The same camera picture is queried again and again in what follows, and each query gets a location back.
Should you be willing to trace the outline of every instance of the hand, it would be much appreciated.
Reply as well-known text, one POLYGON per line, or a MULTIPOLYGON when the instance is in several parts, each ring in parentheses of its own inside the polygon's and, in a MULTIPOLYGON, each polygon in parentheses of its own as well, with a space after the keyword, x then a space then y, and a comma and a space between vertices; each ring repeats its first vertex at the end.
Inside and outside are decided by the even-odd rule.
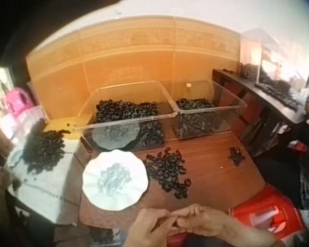
POLYGON ((224 212, 198 204, 174 211, 177 226, 189 233, 215 236, 236 247, 284 246, 275 236, 264 230, 243 225, 224 212))
POLYGON ((129 229, 124 247, 166 246, 175 221, 176 217, 165 209, 142 209, 129 229))
POLYGON ((177 216, 178 227, 207 237, 222 235, 230 220, 222 211, 198 204, 174 211, 172 215, 177 216))

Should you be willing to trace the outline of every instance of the plastic bin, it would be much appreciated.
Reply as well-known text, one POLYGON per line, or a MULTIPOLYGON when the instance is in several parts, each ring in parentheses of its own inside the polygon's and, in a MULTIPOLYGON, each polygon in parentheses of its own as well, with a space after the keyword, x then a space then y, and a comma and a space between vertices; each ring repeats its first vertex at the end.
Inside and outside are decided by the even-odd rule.
POLYGON ((280 68, 278 43, 264 30, 251 29, 241 34, 241 77, 254 83, 278 80, 280 68))
POLYGON ((229 90, 207 80, 174 82, 171 95, 174 101, 205 98, 213 105, 211 108, 193 110, 183 110, 176 105, 178 115, 173 119, 172 127, 179 139, 230 130, 241 109, 247 106, 229 90))
POLYGON ((162 121, 173 118, 177 110, 166 89, 157 81, 135 82, 101 87, 93 92, 79 116, 89 116, 86 126, 77 126, 84 139, 98 152, 113 149, 137 151, 163 147, 165 130, 162 121), (95 123, 96 105, 100 100, 154 102, 156 116, 95 123))

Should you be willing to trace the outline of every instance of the red stool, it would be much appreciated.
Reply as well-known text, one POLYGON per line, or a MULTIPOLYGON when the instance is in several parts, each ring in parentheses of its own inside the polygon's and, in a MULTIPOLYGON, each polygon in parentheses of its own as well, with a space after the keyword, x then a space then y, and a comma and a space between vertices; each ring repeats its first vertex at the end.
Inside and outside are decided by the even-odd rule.
POLYGON ((271 185, 247 202, 230 209, 230 215, 243 224, 268 230, 279 238, 304 230, 299 211, 271 185))

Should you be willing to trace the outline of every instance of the white plate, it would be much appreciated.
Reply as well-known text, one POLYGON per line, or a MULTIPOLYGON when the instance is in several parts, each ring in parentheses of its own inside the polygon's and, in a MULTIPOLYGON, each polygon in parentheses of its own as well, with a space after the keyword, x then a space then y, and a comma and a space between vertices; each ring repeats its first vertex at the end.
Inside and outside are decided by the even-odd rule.
POLYGON ((148 188, 148 176, 143 162, 131 152, 113 150, 103 152, 97 158, 89 161, 82 175, 82 190, 88 200, 104 210, 119 211, 135 204, 148 188), (130 172, 131 181, 126 183, 117 195, 107 195, 100 192, 98 180, 101 172, 115 163, 120 163, 130 172))

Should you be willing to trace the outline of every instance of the brown table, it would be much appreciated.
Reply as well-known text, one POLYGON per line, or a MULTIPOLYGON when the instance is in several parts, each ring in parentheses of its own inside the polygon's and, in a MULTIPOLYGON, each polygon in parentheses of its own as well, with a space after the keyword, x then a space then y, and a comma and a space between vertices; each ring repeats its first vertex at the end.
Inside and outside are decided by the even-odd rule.
POLYGON ((163 148, 138 151, 134 154, 143 160, 147 154, 156 155, 166 147, 180 150, 185 159, 187 173, 184 177, 192 180, 187 199, 176 199, 174 193, 164 192, 154 180, 150 180, 148 190, 135 205, 118 212, 101 210, 82 194, 81 221, 95 227, 127 230, 142 208, 175 210, 192 203, 200 203, 227 211, 264 188, 264 180, 253 160, 231 131, 189 140, 173 139, 163 148), (230 147, 240 147, 246 158, 238 167, 228 159, 230 147))

